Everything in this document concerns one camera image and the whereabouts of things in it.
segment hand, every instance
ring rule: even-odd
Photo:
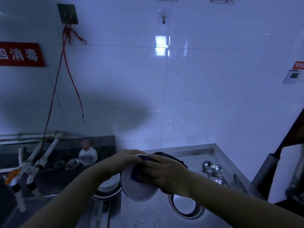
[[[191,171],[171,158],[148,154],[150,159],[158,162],[142,160],[142,170],[150,177],[138,176],[139,180],[155,185],[172,194],[189,197]]]
[[[139,153],[146,154],[138,149],[124,149],[123,151],[98,162],[93,165],[92,168],[101,181],[106,181],[113,175],[123,172],[128,165],[140,163],[141,158],[136,156],[136,154]]]

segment red cord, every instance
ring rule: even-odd
[[[45,139],[45,134],[47,132],[47,126],[49,124],[49,120],[50,120],[50,117],[51,117],[51,113],[52,113],[52,108],[53,108],[53,100],[54,100],[54,95],[55,95],[55,92],[56,92],[56,86],[57,86],[57,81],[58,81],[58,76],[59,76],[59,72],[60,72],[60,68],[61,68],[61,63],[62,63],[62,57],[64,57],[64,61],[65,61],[65,65],[67,67],[67,71],[70,75],[70,79],[72,81],[72,84],[74,86],[74,89],[77,93],[77,96],[78,96],[78,99],[79,99],[79,102],[80,102],[80,106],[81,106],[81,111],[82,111],[82,120],[83,122],[85,122],[84,120],[84,117],[83,117],[83,108],[82,108],[82,103],[81,103],[81,99],[80,99],[80,96],[78,94],[78,91],[77,91],[77,88],[74,84],[74,81],[73,81],[73,78],[72,78],[72,75],[71,75],[71,72],[70,72],[70,69],[69,69],[69,66],[67,64],[67,58],[66,58],[66,53],[65,53],[65,45],[66,45],[66,41],[68,40],[69,41],[69,44],[71,44],[71,41],[73,41],[72,39],[72,36],[71,36],[71,32],[73,32],[76,37],[78,37],[78,39],[83,42],[85,45],[87,44],[87,41],[81,37],[78,36],[78,34],[76,33],[76,31],[74,29],[72,29],[72,23],[71,23],[71,20],[69,19],[68,20],[68,23],[66,23],[64,29],[63,29],[63,32],[62,32],[62,52],[61,52],[61,56],[60,56],[60,62],[59,62],[59,68],[58,68],[58,71],[57,71],[57,76],[56,76],[56,82],[55,82],[55,86],[54,86],[54,91],[53,91],[53,95],[52,95],[52,100],[51,100],[51,106],[50,106],[50,110],[49,110],[49,115],[48,115],[48,120],[47,120],[47,124],[45,126],[45,130],[44,130],[44,135],[43,135],[43,140],[42,140],[42,146],[41,146],[41,149],[40,149],[40,154],[39,154],[39,160],[38,160],[38,163],[37,163],[37,166],[39,168],[41,168],[42,166],[39,166],[39,161],[40,161],[40,158],[41,158],[41,154],[42,154],[42,150],[43,150],[43,144],[44,144],[44,139]]]

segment red sign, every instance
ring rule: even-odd
[[[304,62],[296,62],[292,69],[293,70],[304,70]]]
[[[0,66],[45,67],[37,43],[0,42]]]

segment person's left hand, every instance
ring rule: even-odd
[[[134,163],[140,163],[141,158],[136,154],[145,152],[138,149],[124,149],[123,151],[108,157],[92,166],[98,178],[102,181],[110,179],[113,175],[121,173],[124,169]]]

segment white plastic bottle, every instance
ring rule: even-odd
[[[90,147],[88,140],[82,141],[81,145],[83,149],[79,152],[79,161],[86,166],[93,165],[98,158],[97,151],[93,147]]]

